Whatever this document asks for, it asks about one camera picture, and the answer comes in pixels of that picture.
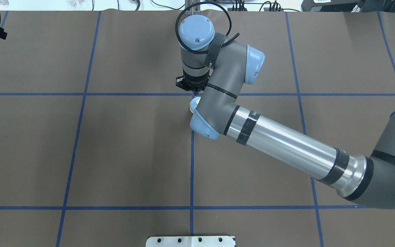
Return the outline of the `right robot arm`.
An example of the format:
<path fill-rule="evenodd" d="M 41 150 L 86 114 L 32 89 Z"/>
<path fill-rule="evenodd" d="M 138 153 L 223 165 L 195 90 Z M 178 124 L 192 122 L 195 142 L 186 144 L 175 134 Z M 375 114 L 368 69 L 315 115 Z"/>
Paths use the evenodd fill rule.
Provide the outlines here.
<path fill-rule="evenodd" d="M 368 156 L 314 139 L 237 103 L 245 84 L 256 81 L 265 54 L 229 40 L 203 15 L 180 17 L 175 34 L 183 77 L 176 84 L 202 91 L 190 103 L 190 127 L 208 139 L 227 136 L 331 187 L 341 198 L 378 209 L 395 209 L 395 110 Z"/>

